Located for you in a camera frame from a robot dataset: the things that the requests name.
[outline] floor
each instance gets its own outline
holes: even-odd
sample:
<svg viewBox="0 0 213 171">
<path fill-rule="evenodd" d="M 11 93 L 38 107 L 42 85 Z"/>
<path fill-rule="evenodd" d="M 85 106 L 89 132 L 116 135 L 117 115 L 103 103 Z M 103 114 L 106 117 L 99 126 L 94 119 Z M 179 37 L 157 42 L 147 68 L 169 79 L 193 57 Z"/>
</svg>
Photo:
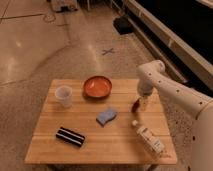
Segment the floor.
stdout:
<svg viewBox="0 0 213 171">
<path fill-rule="evenodd" d="M 24 158 L 48 87 L 54 78 L 93 75 L 137 78 L 136 68 L 153 56 L 134 34 L 120 36 L 117 14 L 105 3 L 92 11 L 53 14 L 45 0 L 0 1 L 0 171 L 48 171 Z M 113 48 L 113 53 L 104 50 Z M 161 96 L 179 162 L 157 171 L 187 170 L 193 121 Z M 65 170 L 143 170 L 142 166 L 65 166 Z"/>
</svg>

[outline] table top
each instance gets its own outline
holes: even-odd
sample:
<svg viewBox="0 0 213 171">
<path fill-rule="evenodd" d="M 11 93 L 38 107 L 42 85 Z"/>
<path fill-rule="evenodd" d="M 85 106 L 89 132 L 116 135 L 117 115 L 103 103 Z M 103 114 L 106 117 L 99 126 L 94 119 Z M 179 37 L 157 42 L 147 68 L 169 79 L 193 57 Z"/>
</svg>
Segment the table top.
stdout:
<svg viewBox="0 0 213 171">
<path fill-rule="evenodd" d="M 108 98 L 88 101 L 82 96 L 83 80 L 53 80 L 37 122 L 25 162 L 30 164 L 176 164 L 177 157 L 157 91 L 148 98 L 146 109 L 131 113 L 138 99 L 136 79 L 112 79 Z M 73 89 L 73 105 L 63 108 L 54 92 L 61 85 Z M 108 107 L 118 115 L 100 126 L 96 117 Z M 144 147 L 131 127 L 137 119 L 143 122 L 165 144 L 166 152 L 155 158 Z M 86 137 L 81 148 L 55 137 L 63 126 Z"/>
</svg>

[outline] orange bowl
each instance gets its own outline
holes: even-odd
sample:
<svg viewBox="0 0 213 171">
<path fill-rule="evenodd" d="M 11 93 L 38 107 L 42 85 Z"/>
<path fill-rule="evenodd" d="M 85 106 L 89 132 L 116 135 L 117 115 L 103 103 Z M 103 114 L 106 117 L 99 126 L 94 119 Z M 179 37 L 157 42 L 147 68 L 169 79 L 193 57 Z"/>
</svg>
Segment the orange bowl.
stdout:
<svg viewBox="0 0 213 171">
<path fill-rule="evenodd" d="M 110 94 L 112 83 L 104 76 L 94 76 L 85 81 L 83 89 L 88 97 L 104 98 Z"/>
</svg>

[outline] black wall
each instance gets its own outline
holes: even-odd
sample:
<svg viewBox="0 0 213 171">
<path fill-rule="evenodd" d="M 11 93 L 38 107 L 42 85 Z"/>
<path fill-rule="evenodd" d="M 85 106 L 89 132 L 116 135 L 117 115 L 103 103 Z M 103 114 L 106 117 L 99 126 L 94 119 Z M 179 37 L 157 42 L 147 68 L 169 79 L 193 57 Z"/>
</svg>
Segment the black wall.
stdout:
<svg viewBox="0 0 213 171">
<path fill-rule="evenodd" d="M 137 0 L 213 64 L 213 10 L 195 0 Z"/>
</svg>

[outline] blue sponge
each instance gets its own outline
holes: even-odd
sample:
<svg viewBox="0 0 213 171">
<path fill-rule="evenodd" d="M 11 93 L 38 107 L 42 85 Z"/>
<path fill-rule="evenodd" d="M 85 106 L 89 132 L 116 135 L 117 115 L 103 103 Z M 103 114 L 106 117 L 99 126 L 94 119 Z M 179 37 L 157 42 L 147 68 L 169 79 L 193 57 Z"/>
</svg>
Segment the blue sponge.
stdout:
<svg viewBox="0 0 213 171">
<path fill-rule="evenodd" d="M 98 123 L 104 126 L 107 122 L 113 120 L 117 115 L 117 112 L 111 108 L 101 112 L 99 116 L 96 118 Z"/>
</svg>

